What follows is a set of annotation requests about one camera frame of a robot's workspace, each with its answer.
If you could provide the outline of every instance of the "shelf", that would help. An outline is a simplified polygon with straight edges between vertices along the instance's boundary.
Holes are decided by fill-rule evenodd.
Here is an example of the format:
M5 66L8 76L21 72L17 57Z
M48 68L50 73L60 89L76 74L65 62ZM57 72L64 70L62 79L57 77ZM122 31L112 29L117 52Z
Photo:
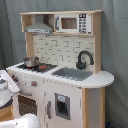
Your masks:
M102 10L93 10L93 11L61 11L61 12L27 12L20 13L20 15L36 15L36 14L85 14L85 13L98 13L103 12Z
M53 32L54 35L80 35L80 36L93 36L87 33L66 33L66 32Z

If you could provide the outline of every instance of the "microwave control panel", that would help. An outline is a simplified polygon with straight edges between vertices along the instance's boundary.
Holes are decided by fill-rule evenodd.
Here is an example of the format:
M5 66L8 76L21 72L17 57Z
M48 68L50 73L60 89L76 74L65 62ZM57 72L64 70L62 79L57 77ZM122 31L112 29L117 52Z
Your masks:
M91 15L79 14L79 32L91 34Z

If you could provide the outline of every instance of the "door handle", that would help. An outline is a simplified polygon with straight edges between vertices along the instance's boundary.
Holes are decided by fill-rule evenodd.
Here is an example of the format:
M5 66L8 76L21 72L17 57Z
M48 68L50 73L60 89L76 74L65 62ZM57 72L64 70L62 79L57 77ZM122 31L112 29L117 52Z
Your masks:
M25 95L25 96L32 96L31 93L24 93L23 91L19 91L19 93L22 94L22 95Z
M56 30L59 30L59 27L57 27L57 21L59 20L59 17L56 17L56 22L55 22L55 28Z
M49 101L47 104L47 115L49 119L51 119L50 107L51 107L51 101Z

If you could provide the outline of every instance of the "gray backdrop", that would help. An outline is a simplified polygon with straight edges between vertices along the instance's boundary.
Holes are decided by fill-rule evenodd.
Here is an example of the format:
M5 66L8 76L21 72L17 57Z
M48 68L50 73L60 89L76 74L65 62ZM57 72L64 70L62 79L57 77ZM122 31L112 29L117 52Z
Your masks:
M114 84L106 88L106 121L114 128L127 128L128 0L0 0L0 59L3 62L0 64L6 67L21 62L26 56L19 13L96 9L104 10L102 69L115 76Z

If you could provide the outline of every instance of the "sink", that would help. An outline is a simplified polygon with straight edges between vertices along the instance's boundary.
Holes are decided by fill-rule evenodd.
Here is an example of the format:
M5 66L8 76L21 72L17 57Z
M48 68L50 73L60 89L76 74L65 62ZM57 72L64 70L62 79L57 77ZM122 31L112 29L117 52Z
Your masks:
M55 72L52 73L53 76L62 77L66 79L76 80L76 81L82 81L87 79L89 76L91 76L93 73L90 71L83 71L73 68L61 68Z

